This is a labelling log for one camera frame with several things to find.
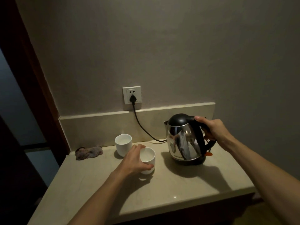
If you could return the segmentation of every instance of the white cup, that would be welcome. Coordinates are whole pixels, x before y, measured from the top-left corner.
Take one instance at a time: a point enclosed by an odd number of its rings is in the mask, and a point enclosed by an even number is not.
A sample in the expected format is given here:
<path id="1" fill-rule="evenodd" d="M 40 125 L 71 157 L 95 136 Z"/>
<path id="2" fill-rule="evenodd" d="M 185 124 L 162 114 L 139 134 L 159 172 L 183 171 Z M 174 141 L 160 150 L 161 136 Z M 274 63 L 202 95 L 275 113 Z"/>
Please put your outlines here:
<path id="1" fill-rule="evenodd" d="M 150 147 L 142 148 L 140 151 L 140 158 L 142 162 L 146 164 L 153 164 L 155 166 L 155 151 L 152 148 Z M 154 167 L 151 170 L 145 170 L 142 171 L 141 173 L 148 175 L 152 173 L 153 170 Z"/>
<path id="2" fill-rule="evenodd" d="M 129 134 L 121 134 L 115 138 L 115 146 L 120 156 L 124 157 L 132 147 L 132 137 Z"/>

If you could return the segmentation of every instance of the floor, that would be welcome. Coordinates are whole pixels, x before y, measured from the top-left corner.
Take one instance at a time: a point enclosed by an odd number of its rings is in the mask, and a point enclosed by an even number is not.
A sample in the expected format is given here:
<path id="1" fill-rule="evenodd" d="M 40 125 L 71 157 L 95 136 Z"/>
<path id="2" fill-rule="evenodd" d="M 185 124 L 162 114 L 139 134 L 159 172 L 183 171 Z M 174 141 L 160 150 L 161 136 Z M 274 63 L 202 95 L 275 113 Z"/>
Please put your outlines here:
<path id="1" fill-rule="evenodd" d="M 281 225 L 271 209 L 262 202 L 249 206 L 242 217 L 232 222 L 217 223 L 215 225 Z"/>

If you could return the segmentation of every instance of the black kettle lid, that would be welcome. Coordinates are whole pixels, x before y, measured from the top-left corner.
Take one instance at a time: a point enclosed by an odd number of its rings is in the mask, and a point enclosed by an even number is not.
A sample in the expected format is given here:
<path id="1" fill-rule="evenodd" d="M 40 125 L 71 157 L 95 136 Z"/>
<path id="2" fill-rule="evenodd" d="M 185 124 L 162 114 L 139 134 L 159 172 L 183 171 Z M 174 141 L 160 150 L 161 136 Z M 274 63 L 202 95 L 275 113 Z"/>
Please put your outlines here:
<path id="1" fill-rule="evenodd" d="M 181 126 L 181 125 L 186 125 L 189 121 L 193 119 L 194 116 L 189 116 L 186 114 L 175 114 L 170 118 L 168 124 L 171 126 Z"/>

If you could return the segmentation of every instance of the wall socket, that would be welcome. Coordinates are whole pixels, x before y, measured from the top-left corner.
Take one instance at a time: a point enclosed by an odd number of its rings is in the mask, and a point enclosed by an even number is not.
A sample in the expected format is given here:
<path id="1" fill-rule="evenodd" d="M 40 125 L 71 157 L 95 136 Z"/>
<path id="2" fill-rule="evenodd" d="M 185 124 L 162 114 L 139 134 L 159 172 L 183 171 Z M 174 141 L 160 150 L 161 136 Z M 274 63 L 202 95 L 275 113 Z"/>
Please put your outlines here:
<path id="1" fill-rule="evenodd" d="M 142 102 L 141 86 L 123 87 L 123 95 L 124 95 L 124 103 L 125 104 L 131 104 L 129 99 L 132 95 L 134 95 L 137 98 L 135 103 L 141 103 Z"/>

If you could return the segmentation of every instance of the stainless steel kettle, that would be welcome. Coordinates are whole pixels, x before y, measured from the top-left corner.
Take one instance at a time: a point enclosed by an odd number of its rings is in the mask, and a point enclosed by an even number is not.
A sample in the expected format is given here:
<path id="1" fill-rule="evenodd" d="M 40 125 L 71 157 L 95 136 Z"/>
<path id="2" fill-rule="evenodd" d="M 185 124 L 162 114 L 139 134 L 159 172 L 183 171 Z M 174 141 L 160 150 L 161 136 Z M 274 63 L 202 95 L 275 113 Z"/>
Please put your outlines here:
<path id="1" fill-rule="evenodd" d="M 201 128 L 210 131 L 204 123 L 197 122 L 194 116 L 175 114 L 164 122 L 169 152 L 175 162 L 182 165 L 198 165 L 205 161 L 206 152 L 215 141 L 205 144 Z"/>

